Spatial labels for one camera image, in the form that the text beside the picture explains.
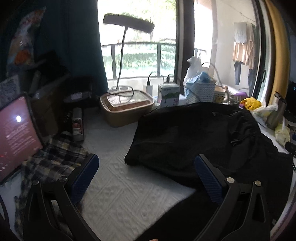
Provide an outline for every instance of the plaid fabric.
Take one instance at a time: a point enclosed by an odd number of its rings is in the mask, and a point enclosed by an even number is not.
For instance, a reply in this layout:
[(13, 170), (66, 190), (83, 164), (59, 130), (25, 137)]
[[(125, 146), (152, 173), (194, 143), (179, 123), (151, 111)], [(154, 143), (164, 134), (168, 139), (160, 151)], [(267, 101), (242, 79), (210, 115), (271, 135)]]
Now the plaid fabric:
[(71, 142), (70, 136), (61, 134), (51, 138), (43, 150), (22, 163), (21, 194), (15, 197), (15, 230), (21, 237), (26, 201), (32, 182), (34, 180), (40, 183), (55, 182), (60, 176), (69, 176), (87, 156), (87, 151)]

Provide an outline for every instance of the pink screen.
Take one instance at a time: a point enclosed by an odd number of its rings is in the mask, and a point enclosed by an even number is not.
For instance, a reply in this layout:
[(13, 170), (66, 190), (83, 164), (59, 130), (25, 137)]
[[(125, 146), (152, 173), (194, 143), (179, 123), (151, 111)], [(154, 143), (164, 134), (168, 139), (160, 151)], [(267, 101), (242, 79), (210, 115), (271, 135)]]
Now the pink screen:
[(24, 96), (0, 111), (0, 182), (42, 144), (33, 126)]

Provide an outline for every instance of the tablet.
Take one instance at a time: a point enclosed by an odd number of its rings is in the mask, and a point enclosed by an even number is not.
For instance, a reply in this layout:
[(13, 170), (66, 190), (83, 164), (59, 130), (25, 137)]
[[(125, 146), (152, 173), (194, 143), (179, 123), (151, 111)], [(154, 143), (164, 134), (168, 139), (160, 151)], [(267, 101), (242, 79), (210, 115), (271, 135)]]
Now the tablet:
[(0, 109), (0, 185), (42, 148), (28, 96), (22, 93)]

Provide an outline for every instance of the blue curtain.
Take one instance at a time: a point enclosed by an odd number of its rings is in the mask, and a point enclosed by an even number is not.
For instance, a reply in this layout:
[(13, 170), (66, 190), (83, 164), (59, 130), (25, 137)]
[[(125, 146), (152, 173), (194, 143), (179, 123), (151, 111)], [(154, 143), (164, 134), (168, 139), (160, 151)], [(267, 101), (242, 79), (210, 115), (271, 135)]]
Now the blue curtain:
[(46, 6), (35, 38), (34, 55), (54, 50), (73, 77), (92, 76), (98, 96), (108, 89), (104, 68), (97, 0), (27, 0), (0, 36), (0, 81), (5, 79), (10, 42), (22, 17)]

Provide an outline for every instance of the metal screw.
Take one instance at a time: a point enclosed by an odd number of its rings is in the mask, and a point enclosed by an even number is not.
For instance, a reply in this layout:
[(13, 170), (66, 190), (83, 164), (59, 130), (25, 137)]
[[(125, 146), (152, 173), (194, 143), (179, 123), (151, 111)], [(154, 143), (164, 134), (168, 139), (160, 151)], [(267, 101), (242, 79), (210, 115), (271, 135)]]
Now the metal screw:
[(61, 176), (61, 177), (59, 178), (59, 181), (60, 181), (61, 183), (65, 182), (66, 180), (67, 180), (67, 177), (66, 177), (66, 176)]
[(229, 182), (229, 183), (234, 183), (234, 179), (232, 177), (228, 177), (226, 179), (226, 181)]
[(36, 186), (38, 183), (39, 183), (38, 180), (34, 180), (34, 181), (32, 182), (32, 184), (33, 184), (34, 186)]
[(255, 181), (255, 185), (256, 185), (257, 187), (260, 187), (260, 186), (261, 186), (261, 182), (260, 182), (260, 181)]

